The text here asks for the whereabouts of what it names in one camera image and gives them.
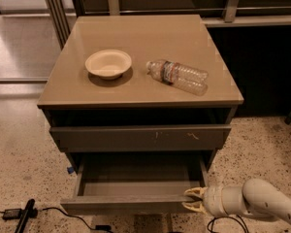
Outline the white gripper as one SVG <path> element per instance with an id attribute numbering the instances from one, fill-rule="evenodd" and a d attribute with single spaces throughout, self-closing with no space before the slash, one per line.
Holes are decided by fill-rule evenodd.
<path id="1" fill-rule="evenodd" d="M 216 217 L 242 215 L 246 212 L 246 205 L 240 186 L 210 186 L 192 187 L 184 191 L 184 195 L 201 201 L 183 202 L 182 206 L 194 213 Z"/>

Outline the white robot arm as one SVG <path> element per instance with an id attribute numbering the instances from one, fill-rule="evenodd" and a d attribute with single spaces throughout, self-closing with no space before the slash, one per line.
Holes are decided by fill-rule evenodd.
<path id="1" fill-rule="evenodd" d="M 215 217 L 230 215 L 291 225 L 291 198 L 261 179 L 250 179 L 242 186 L 193 187 L 184 192 L 193 202 L 182 206 L 195 213 Z"/>

